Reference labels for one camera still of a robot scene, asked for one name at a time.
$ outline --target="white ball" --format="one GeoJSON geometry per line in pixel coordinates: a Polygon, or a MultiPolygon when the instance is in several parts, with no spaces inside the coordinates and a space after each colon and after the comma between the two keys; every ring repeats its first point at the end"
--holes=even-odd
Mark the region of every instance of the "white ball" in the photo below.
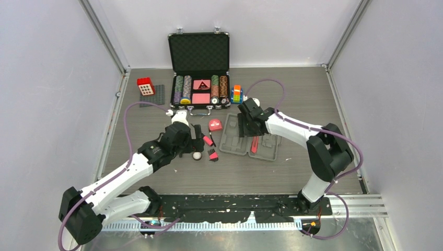
{"type": "Polygon", "coordinates": [[[196,160],[196,161],[199,161],[199,160],[201,160],[201,158],[202,158],[202,153],[201,153],[201,152],[194,152],[194,153],[192,154],[192,158],[193,158],[194,160],[196,160]]]}

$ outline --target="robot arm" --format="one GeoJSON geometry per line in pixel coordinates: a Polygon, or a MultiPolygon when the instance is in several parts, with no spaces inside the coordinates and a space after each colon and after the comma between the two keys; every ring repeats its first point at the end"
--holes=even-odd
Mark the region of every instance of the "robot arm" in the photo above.
{"type": "Polygon", "coordinates": [[[240,132],[239,136],[260,136],[265,133],[275,134],[287,138],[308,150],[311,162],[312,175],[308,183],[298,193],[297,203],[303,211],[314,208],[323,197],[325,190],[333,179],[353,161],[347,143],[332,135],[312,131],[296,126],[286,119],[301,123],[309,128],[319,128],[341,134],[339,128],[329,123],[325,127],[308,124],[278,112],[273,108],[263,110],[258,100],[247,99],[238,106],[240,132]]]}
{"type": "Polygon", "coordinates": [[[200,125],[195,125],[196,139],[186,121],[186,111],[178,111],[159,138],[144,143],[133,154],[130,166],[127,162],[101,180],[77,191],[74,187],[63,193],[59,219],[64,220],[71,208],[91,191],[88,197],[69,217],[66,228],[79,245],[96,237],[103,226],[128,215],[147,212],[155,214],[161,206],[161,198],[150,187],[142,187],[131,195],[117,198],[137,181],[155,173],[183,153],[202,152],[204,142],[200,125]],[[110,179],[112,182],[103,186],[110,179]]]}

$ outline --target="metal floor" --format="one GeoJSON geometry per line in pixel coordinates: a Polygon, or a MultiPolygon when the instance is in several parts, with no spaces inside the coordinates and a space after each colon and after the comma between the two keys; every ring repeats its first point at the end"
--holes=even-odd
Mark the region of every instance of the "metal floor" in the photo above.
{"type": "MultiPolygon", "coordinates": [[[[344,219],[321,221],[320,236],[331,236],[344,224],[344,219]]],[[[379,251],[383,247],[372,218],[351,218],[347,231],[327,241],[304,236],[299,231],[167,232],[152,239],[144,239],[137,232],[102,232],[83,248],[83,251],[107,250],[379,251]]]]}

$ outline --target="red object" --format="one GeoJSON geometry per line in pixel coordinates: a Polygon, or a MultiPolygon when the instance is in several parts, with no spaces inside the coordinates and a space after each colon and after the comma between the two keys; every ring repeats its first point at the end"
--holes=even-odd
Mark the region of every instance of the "red object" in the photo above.
{"type": "Polygon", "coordinates": [[[137,86],[143,96],[150,96],[155,94],[155,89],[150,77],[137,79],[137,86]]]}
{"type": "Polygon", "coordinates": [[[205,141],[206,144],[208,144],[209,146],[213,146],[214,142],[208,137],[208,136],[203,136],[203,140],[205,141]]]}
{"type": "Polygon", "coordinates": [[[213,120],[209,121],[209,131],[210,132],[215,132],[215,131],[220,131],[220,130],[223,130],[223,126],[222,126],[222,123],[220,122],[220,120],[213,119],[213,120]]]}
{"type": "Polygon", "coordinates": [[[259,147],[259,137],[258,136],[254,136],[252,138],[251,152],[252,153],[256,153],[257,152],[257,147],[259,147]]]}
{"type": "Polygon", "coordinates": [[[212,162],[216,162],[218,160],[218,154],[215,152],[214,149],[211,149],[208,151],[209,154],[209,160],[212,162]]]}

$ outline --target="lego baseplate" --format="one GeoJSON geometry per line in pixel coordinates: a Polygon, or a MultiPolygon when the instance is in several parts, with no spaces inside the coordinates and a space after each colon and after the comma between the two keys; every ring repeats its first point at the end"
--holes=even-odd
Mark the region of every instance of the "lego baseplate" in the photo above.
{"type": "MultiPolygon", "coordinates": [[[[152,96],[143,96],[140,94],[140,101],[151,102],[156,105],[165,104],[165,85],[154,85],[155,94],[152,96]]],[[[140,107],[147,107],[151,105],[140,104],[140,107]]]]}

